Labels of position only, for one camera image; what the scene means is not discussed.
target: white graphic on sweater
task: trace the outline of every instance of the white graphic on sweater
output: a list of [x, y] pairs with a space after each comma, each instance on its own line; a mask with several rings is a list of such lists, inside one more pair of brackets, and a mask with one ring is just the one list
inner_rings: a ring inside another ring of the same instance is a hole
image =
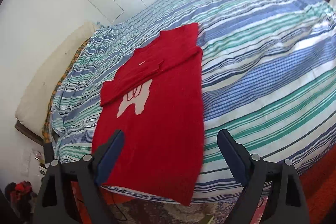
[[135, 115], [139, 115], [143, 112], [145, 103], [149, 96], [149, 87], [151, 86], [152, 81], [153, 79], [150, 79], [124, 95], [119, 106], [117, 118], [119, 118], [131, 104], [135, 105]]

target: bed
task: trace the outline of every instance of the bed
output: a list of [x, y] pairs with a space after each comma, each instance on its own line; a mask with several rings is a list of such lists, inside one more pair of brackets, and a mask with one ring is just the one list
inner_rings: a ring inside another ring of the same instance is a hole
[[[160, 30], [198, 22], [203, 50], [205, 146], [193, 203], [235, 200], [241, 186], [216, 134], [226, 128], [250, 153], [291, 159], [299, 174], [335, 143], [335, 11], [323, 0], [158, 0], [128, 21], [95, 32], [58, 88], [50, 126], [62, 162], [91, 152], [100, 88], [135, 48]], [[149, 201], [174, 202], [107, 187]]]

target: red shirt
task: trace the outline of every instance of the red shirt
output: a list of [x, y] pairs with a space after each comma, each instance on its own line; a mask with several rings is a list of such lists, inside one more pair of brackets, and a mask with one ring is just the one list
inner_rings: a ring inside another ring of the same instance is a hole
[[190, 204], [204, 144], [197, 36], [197, 23], [161, 31], [104, 82], [92, 152], [116, 129], [125, 133], [105, 185]]

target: clothes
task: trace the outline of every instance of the clothes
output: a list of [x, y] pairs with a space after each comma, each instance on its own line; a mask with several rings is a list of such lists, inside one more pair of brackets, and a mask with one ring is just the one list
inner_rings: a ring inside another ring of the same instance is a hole
[[204, 143], [197, 36], [197, 23], [161, 31], [104, 82], [92, 152], [116, 129], [125, 133], [105, 185], [190, 204]]

